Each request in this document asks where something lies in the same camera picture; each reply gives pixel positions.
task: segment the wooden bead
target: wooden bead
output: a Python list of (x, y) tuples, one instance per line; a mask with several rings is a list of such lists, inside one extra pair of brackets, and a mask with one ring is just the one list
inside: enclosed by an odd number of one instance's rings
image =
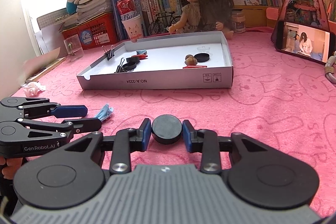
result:
[(188, 54), (186, 57), (185, 57), (185, 59), (184, 60), (187, 60), (187, 58), (189, 58), (189, 57), (194, 57), (193, 55), (191, 55), (191, 54)]
[(195, 66), (197, 65), (197, 59), (194, 57), (188, 57), (185, 62), (184, 62), (187, 66)]

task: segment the white cable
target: white cable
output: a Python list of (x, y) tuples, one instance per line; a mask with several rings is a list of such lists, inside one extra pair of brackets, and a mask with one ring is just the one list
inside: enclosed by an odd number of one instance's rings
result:
[(333, 67), (336, 62), (336, 52), (334, 52), (333, 56), (330, 56), (328, 61), (325, 63), (324, 73), (326, 78), (333, 84), (336, 84), (336, 78), (333, 76), (335, 72), (335, 68)]

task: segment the metal screw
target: metal screw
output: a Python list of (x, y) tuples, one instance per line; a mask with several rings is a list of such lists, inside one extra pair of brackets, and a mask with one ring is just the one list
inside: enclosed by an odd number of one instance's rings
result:
[(117, 164), (114, 164), (112, 166), (112, 170), (116, 171), (116, 172), (124, 172), (126, 171), (126, 169), (128, 168), (128, 166), (125, 163), (119, 162)]
[(205, 171), (208, 171), (208, 172), (215, 172), (218, 170), (218, 164), (215, 164), (213, 162), (209, 162), (207, 164), (205, 164), (205, 166), (203, 167), (203, 169)]
[(162, 167), (162, 168), (161, 168), (161, 171), (167, 173), (167, 172), (170, 171), (170, 168), (167, 167), (167, 166), (165, 166), (165, 167)]

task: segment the white wall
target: white wall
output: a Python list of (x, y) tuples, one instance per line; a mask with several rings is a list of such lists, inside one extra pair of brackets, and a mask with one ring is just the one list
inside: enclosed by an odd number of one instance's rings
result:
[(22, 84), (22, 64), (35, 57), (21, 0), (0, 0), (0, 99)]

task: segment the red soda can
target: red soda can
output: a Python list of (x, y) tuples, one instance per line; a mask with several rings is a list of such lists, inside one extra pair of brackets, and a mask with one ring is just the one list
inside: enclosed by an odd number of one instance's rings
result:
[(119, 0), (117, 1), (117, 8), (122, 21), (138, 15), (133, 0)]

